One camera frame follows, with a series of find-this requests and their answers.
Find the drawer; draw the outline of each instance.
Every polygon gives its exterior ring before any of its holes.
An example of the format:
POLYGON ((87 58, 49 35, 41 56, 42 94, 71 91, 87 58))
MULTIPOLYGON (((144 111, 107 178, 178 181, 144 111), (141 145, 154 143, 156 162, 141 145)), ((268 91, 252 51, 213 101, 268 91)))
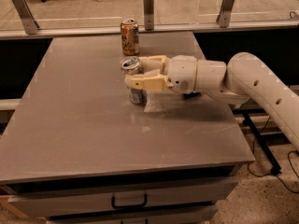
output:
POLYGON ((116 214, 98 217, 71 217, 49 220, 46 224, 195 224, 208 221, 217 212, 215 205, 148 210, 133 214, 116 214))
POLYGON ((30 194, 12 196, 9 203, 28 217, 54 217, 72 214, 106 212, 129 207, 165 206, 181 203, 216 202, 225 199, 234 189, 237 179, 202 178, 188 183, 171 183, 138 187, 119 188, 119 191, 92 193, 86 189, 82 195, 50 196, 50 194, 30 194))

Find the can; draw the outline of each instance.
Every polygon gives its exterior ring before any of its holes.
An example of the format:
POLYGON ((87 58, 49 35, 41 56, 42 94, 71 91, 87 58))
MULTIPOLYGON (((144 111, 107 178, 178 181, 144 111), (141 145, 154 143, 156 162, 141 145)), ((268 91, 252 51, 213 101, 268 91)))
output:
POLYGON ((139 26, 135 19, 125 19, 121 23, 121 44, 123 54, 134 56, 139 53, 139 26))
MULTIPOLYGON (((136 75, 143 73, 143 69, 141 67, 141 62, 138 57, 131 56, 126 57, 121 61, 121 70, 124 74, 128 75, 136 75)), ((130 100, 133 104, 142 105, 146 100, 146 95, 144 91, 137 90, 134 88, 128 88, 130 94, 130 100)))

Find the desk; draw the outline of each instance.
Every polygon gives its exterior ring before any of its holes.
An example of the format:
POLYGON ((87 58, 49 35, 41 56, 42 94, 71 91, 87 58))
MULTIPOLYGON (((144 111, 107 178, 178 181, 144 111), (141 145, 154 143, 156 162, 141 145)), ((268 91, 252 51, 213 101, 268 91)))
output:
MULTIPOLYGON (((140 50, 204 59, 189 32, 142 34, 140 50)), ((226 104, 166 92, 133 105, 122 58, 119 35, 53 39, 0 140, 1 187, 29 217, 204 221, 254 161, 226 104)))

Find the gray tabletop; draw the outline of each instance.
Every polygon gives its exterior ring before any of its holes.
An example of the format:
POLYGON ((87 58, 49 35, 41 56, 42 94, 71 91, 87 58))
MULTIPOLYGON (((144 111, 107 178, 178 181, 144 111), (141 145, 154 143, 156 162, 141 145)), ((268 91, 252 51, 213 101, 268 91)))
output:
MULTIPOLYGON (((192 33, 140 35, 140 56, 204 59, 192 33)), ((253 161, 226 104, 151 93, 133 105, 119 35, 55 38, 0 140, 0 183, 253 161)))

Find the can lid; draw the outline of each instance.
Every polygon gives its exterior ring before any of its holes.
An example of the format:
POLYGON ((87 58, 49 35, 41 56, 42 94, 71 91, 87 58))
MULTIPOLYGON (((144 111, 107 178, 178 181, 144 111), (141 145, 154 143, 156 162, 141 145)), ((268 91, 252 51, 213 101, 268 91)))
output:
POLYGON ((121 61, 121 70, 131 73, 140 67, 140 60, 136 56, 126 57, 121 61))
POLYGON ((122 21, 122 23, 125 24, 125 25, 132 25, 132 24, 136 23, 136 20, 135 19, 124 19, 122 21))

